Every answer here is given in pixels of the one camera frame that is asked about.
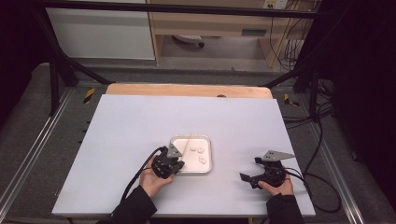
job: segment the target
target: human hand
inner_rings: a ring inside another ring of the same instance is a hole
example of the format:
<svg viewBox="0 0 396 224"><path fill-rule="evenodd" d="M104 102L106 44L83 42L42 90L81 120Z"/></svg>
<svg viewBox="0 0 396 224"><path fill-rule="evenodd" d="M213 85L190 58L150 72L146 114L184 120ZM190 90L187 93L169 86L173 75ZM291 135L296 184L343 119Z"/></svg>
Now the human hand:
<svg viewBox="0 0 396 224"><path fill-rule="evenodd" d="M282 195L293 195L293 185L291 184L290 180L290 175L286 174L285 181L283 184L277 188L272 187L271 185L267 184L264 181L259 181L259 186L262 187L263 189L266 189L268 192L270 192L273 196L277 194L282 194Z"/></svg>
<svg viewBox="0 0 396 224"><path fill-rule="evenodd" d="M151 159L148 161L145 170L143 170L142 174L140 175L139 182L140 186L142 186L143 190L150 198L153 198L163 186L172 183L174 176L170 175L166 179L156 176L151 169L151 164L154 161L154 157L155 156L151 157Z"/></svg>

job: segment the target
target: white tray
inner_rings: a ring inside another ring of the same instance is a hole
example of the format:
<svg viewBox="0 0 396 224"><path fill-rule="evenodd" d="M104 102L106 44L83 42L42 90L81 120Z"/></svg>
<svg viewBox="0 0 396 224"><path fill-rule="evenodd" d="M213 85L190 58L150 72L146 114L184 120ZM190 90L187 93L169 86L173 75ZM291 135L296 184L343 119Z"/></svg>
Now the white tray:
<svg viewBox="0 0 396 224"><path fill-rule="evenodd" d="M176 135L171 143L181 152L185 164L180 174L206 174L212 169L212 148L205 135Z"/></svg>

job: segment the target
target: table surface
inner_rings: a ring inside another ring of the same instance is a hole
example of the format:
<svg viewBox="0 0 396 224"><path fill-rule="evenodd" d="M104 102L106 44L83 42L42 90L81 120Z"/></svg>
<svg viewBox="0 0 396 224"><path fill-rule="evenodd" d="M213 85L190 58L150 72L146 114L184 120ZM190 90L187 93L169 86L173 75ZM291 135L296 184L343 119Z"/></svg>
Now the table surface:
<svg viewBox="0 0 396 224"><path fill-rule="evenodd" d="M110 92L117 85L110 86ZM191 88L166 88L171 86ZM158 209L154 216L265 216L270 194L252 189L239 173L262 174L254 158L269 149L294 153L276 100L266 98L103 95L52 213L64 217L111 213L154 149L167 146L174 135L201 134L211 141L212 170L175 176L154 198ZM295 159L282 163L300 171ZM294 177L292 181L302 214L314 216L303 183Z"/></svg>

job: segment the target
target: aluminum rail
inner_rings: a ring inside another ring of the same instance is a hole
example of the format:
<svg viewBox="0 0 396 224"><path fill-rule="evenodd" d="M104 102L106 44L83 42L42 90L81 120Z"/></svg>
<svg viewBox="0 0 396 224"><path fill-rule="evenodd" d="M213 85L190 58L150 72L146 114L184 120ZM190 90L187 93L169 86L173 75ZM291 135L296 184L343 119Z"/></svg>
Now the aluminum rail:
<svg viewBox="0 0 396 224"><path fill-rule="evenodd" d="M12 203L14 202L15 198L17 197L24 181L26 180L33 166L35 165L35 161L40 155L41 150L43 149L44 145L46 145L46 142L49 139L52 130L54 129L56 123L58 122L59 118L64 112L64 109L68 103L68 100L73 90L74 90L73 88L68 88L64 92L64 95L61 99L60 107L53 116L48 118L46 124L44 125L43 129L41 130L35 142L33 143L32 147L30 148L28 154L26 155L17 173L14 175L14 177L8 184L7 189L4 191L3 195L1 196L0 223L2 223L3 219L6 217L6 214L9 208L11 207Z"/></svg>
<svg viewBox="0 0 396 224"><path fill-rule="evenodd" d="M304 112L307 116L309 116L308 102L306 97L297 95L301 106L304 109ZM319 139L320 130L319 126L316 123L311 122L311 129L314 132L316 139ZM361 215L361 210L355 202L355 199L352 196L352 192L350 191L347 182L345 181L340 168L336 161L333 158L332 152L326 144L326 141L323 139L320 146L320 155L323 158L323 162L329 171L330 178L334 183L334 186L337 188L340 193L341 200L344 206L344 210L351 224L364 224L363 216Z"/></svg>

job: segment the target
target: white panel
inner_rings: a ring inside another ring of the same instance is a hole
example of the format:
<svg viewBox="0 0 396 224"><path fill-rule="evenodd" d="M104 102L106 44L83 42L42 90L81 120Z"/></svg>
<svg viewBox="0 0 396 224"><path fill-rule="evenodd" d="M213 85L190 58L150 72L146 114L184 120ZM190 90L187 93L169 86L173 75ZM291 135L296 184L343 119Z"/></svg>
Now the white panel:
<svg viewBox="0 0 396 224"><path fill-rule="evenodd" d="M269 149L293 154L276 100L124 95L102 96L52 213L111 213L149 154L177 134L207 135L213 167L206 175L176 175L155 197L155 216L266 214L270 194L239 173L262 174L254 158ZM295 158L282 163L300 170ZM313 216L303 183L291 178L303 215Z"/></svg>
<svg viewBox="0 0 396 224"><path fill-rule="evenodd" d="M147 12L48 8L48 13L61 48L70 57L154 60Z"/></svg>

